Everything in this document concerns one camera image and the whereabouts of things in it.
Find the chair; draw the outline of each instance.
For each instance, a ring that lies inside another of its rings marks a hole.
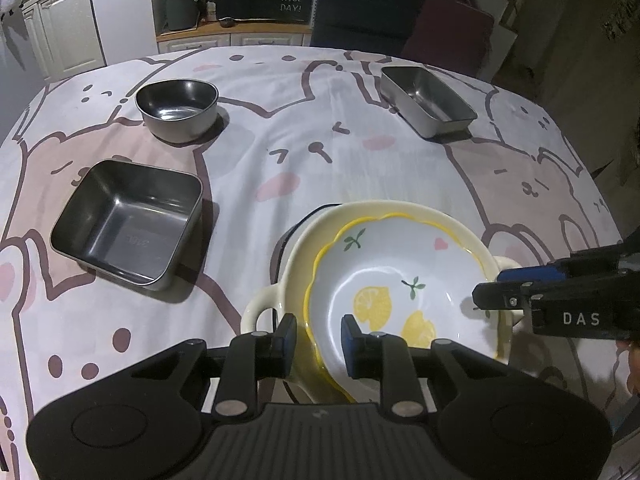
[[[476,76],[493,28],[492,16],[457,0],[424,0],[400,57]]]
[[[311,46],[400,56],[424,0],[318,0]]]

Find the black cable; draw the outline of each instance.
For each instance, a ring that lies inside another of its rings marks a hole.
[[[341,204],[324,204],[324,205],[321,205],[320,207],[316,207],[311,213],[306,215],[300,222],[295,224],[290,229],[289,233],[287,233],[287,235],[285,236],[284,240],[282,241],[282,246],[280,247],[280,252],[278,253],[278,260],[276,261],[276,269],[275,269],[275,273],[274,273],[274,275],[276,277],[276,283],[278,282],[278,279],[280,278],[280,265],[282,263],[282,257],[284,256],[284,249],[286,248],[287,243],[289,242],[289,240],[291,240],[291,237],[294,235],[294,233],[298,230],[298,228],[304,222],[309,220],[316,213],[322,211],[323,209],[327,209],[328,207],[335,207],[337,205],[341,205]],[[273,309],[271,311],[271,323],[273,325],[273,329],[272,330],[275,332],[276,331],[276,327],[278,326],[278,314],[276,313],[275,309]],[[294,404],[299,404],[300,401],[296,398],[296,396],[291,391],[291,386],[289,386],[289,383],[287,383],[287,381],[282,381],[282,384],[284,386],[285,391],[287,392],[287,395],[291,399],[291,402],[293,402]]]

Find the drawer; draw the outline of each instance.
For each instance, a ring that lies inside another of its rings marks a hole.
[[[286,32],[246,32],[231,35],[232,46],[290,45],[302,46],[302,34]]]
[[[198,36],[184,40],[169,40],[158,43],[160,54],[178,52],[179,50],[194,50],[197,48],[211,48],[231,45],[230,34],[216,34],[215,36]]]

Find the leaf print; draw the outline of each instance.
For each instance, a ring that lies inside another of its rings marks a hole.
[[[419,276],[416,276],[414,278],[414,282],[413,283],[407,283],[405,280],[400,280],[402,282],[403,285],[408,286],[411,291],[409,292],[409,297],[414,300],[415,299],[415,291],[416,290],[422,290],[424,289],[425,285],[424,283],[418,283],[418,280],[420,279]]]
[[[360,248],[360,244],[356,240],[354,240],[352,236],[347,236],[343,240],[343,242],[346,243],[346,246],[344,247],[345,251],[348,251],[353,244],[356,244],[358,248]]]

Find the round metal bowl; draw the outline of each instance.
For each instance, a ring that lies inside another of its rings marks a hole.
[[[181,144],[213,126],[218,116],[218,89],[195,79],[158,81],[138,90],[136,106],[151,133]]]

